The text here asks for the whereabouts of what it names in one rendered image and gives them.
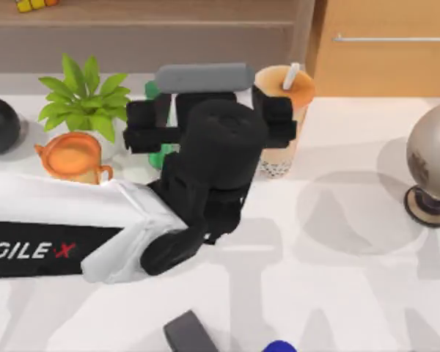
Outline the pale grey rounded box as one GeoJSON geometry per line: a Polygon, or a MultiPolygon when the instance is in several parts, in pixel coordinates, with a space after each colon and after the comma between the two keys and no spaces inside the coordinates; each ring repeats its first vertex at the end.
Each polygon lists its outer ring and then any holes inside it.
{"type": "Polygon", "coordinates": [[[240,92],[252,87],[255,71],[246,63],[164,65],[155,74],[162,93],[240,92]]]}

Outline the bubble tea cup with straw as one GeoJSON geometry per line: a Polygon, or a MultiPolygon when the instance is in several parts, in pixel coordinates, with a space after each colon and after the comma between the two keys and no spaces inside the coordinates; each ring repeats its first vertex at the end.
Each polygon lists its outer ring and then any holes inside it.
{"type": "Polygon", "coordinates": [[[265,67],[256,73],[254,83],[266,95],[286,97],[292,103],[296,138],[285,149],[265,149],[259,165],[266,177],[280,178],[290,171],[295,158],[306,112],[315,97],[315,83],[299,63],[265,67]]]}

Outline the green bottle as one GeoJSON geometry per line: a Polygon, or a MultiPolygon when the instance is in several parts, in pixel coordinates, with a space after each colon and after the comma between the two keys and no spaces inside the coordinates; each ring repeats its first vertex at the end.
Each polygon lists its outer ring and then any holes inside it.
{"type": "MultiPolygon", "coordinates": [[[[154,80],[148,81],[144,86],[145,97],[148,100],[155,100],[155,110],[157,113],[156,126],[157,127],[172,127],[171,119],[171,105],[172,96],[170,94],[161,93],[154,82],[154,80]]],[[[164,158],[167,154],[179,150],[178,144],[163,144],[161,150],[156,153],[150,153],[148,161],[154,169],[161,170],[164,158]]]]}

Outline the green plant in white pot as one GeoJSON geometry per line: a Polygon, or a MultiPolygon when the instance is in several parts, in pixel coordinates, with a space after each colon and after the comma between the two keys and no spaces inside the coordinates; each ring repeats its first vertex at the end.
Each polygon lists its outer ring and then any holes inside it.
{"type": "Polygon", "coordinates": [[[110,161],[122,149],[122,128],[128,121],[131,90],[123,85],[127,77],[127,73],[102,77],[93,55],[80,66],[69,54],[63,54],[61,78],[38,78],[49,90],[38,120],[45,131],[63,125],[68,132],[88,133],[99,142],[102,160],[110,161]]]}

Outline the wooden open shelf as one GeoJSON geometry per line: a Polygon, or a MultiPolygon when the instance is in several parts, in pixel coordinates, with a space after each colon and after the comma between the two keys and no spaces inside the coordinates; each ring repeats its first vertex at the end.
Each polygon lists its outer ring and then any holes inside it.
{"type": "Polygon", "coordinates": [[[58,73],[63,54],[104,73],[174,63],[302,61],[317,0],[0,0],[0,73],[58,73]]]}

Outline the orange teapot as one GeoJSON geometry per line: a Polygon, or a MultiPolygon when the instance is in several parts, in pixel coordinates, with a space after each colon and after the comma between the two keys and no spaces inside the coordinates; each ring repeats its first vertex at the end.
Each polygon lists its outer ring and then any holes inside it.
{"type": "Polygon", "coordinates": [[[112,167],[102,164],[99,141],[88,133],[64,133],[45,146],[35,144],[34,150],[45,171],[55,179],[99,185],[114,176],[112,167]]]}

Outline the wooden cupboard door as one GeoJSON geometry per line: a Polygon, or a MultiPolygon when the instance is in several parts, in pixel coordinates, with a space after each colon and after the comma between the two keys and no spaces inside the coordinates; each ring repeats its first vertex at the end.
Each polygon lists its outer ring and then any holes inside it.
{"type": "Polygon", "coordinates": [[[440,37],[440,0],[315,0],[307,69],[319,96],[440,97],[440,43],[337,43],[440,37]]]}

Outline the grey globe on stand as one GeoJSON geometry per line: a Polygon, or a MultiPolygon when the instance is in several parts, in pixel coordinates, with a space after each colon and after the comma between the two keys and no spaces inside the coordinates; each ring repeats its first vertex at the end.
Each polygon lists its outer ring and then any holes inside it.
{"type": "Polygon", "coordinates": [[[406,160],[415,181],[403,198],[406,212],[419,224],[440,228],[440,105],[414,125],[406,142],[406,160]]]}

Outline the yellow and orange toy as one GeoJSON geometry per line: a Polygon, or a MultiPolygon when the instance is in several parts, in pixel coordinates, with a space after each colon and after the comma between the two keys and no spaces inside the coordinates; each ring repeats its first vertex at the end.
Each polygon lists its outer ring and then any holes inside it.
{"type": "Polygon", "coordinates": [[[60,1],[61,0],[15,0],[15,5],[20,13],[26,13],[56,6],[60,1]]]}

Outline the dark grey flat block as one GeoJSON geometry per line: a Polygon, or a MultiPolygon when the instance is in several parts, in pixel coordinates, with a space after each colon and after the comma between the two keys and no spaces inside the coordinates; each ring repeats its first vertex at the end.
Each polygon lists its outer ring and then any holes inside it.
{"type": "Polygon", "coordinates": [[[172,352],[220,352],[192,310],[169,321],[163,330],[172,352]]]}

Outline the blue round object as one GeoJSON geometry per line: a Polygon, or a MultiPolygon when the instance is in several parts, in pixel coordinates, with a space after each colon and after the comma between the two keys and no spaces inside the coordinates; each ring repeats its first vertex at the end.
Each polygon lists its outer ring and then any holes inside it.
{"type": "Polygon", "coordinates": [[[261,352],[298,352],[296,348],[287,341],[274,340],[269,342],[261,352]]]}

